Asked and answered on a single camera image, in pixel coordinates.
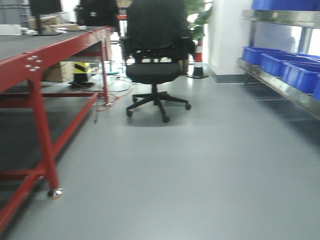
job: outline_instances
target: black and yellow striped post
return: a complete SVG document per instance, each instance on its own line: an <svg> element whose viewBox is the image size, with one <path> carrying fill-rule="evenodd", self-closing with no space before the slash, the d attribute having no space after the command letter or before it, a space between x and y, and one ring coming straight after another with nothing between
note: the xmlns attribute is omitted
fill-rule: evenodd
<svg viewBox="0 0 320 240"><path fill-rule="evenodd" d="M88 62L77 61L74 63L72 84L79 85L79 87L92 85L93 82L90 82L91 76L91 68Z"/></svg>

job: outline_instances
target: black tabletop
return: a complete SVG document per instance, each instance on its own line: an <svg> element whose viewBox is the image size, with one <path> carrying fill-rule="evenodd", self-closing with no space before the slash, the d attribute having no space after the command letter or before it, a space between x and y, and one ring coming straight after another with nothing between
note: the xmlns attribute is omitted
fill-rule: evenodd
<svg viewBox="0 0 320 240"><path fill-rule="evenodd" d="M72 38L84 32L67 32L53 36L0 36L0 61Z"/></svg>

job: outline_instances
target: chair base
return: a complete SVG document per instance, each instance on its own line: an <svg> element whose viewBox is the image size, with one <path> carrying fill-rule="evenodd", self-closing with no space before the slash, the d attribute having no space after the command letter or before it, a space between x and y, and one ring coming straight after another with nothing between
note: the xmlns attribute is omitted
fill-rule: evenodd
<svg viewBox="0 0 320 240"><path fill-rule="evenodd" d="M153 84L152 85L152 90L151 93L147 94L134 94L132 95L132 100L134 103L126 108L126 115L128 117L131 117L133 112L130 111L131 109L134 109L136 107L139 107L143 104L149 103L153 101L153 104L158 106L160 109L160 112L162 114L162 121L164 123L168 123L170 121L169 117L166 115L166 111L164 109L164 106L161 103L161 100L165 101L170 101L170 102L178 102L178 103L184 103L185 104L185 109L190 110L191 105L189 104L189 101L178 98L178 97L173 97L168 94L168 92L163 91L163 92L158 92L157 85Z"/></svg>

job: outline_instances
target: blue storage crate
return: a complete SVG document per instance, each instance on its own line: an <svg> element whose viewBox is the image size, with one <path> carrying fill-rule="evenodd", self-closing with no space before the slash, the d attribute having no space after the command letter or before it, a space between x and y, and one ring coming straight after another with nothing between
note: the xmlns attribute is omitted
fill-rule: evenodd
<svg viewBox="0 0 320 240"><path fill-rule="evenodd" d="M270 75L280 77L283 75L285 62L316 64L319 63L319 61L304 56L263 53L261 69Z"/></svg>
<svg viewBox="0 0 320 240"><path fill-rule="evenodd" d="M289 52L279 50L279 49L245 46L243 47L242 59L252 65L260 66L261 60L262 60L262 54L267 54L267 53L290 54Z"/></svg>
<svg viewBox="0 0 320 240"><path fill-rule="evenodd" d="M320 67L320 62L319 63L284 62L283 63L284 70L281 76L281 80L293 87L296 87L297 81L302 74L302 69L304 69L304 67L307 65Z"/></svg>
<svg viewBox="0 0 320 240"><path fill-rule="evenodd" d="M284 65L286 66L282 77L284 82L287 82L303 93L314 93L319 81L318 75L320 74L320 63L301 64L286 62Z"/></svg>
<svg viewBox="0 0 320 240"><path fill-rule="evenodd" d="M307 58L311 58L311 59L316 59L316 60L320 60L320 56L318 55L310 55L310 54L305 54L305 53L296 53L297 56L302 56L302 57L307 57Z"/></svg>
<svg viewBox="0 0 320 240"><path fill-rule="evenodd" d="M320 101L320 75L318 75L316 77L317 77L318 81L317 81L317 84L314 88L313 98Z"/></svg>
<svg viewBox="0 0 320 240"><path fill-rule="evenodd" d="M254 10L318 11L319 0L253 0Z"/></svg>

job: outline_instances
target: chair seat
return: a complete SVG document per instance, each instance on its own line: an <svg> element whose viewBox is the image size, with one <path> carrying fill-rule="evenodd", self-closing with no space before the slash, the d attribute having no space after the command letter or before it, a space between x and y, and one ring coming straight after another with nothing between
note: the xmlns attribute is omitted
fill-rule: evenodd
<svg viewBox="0 0 320 240"><path fill-rule="evenodd" d="M126 75L134 83L163 84L180 75L179 63L134 63L126 67Z"/></svg>

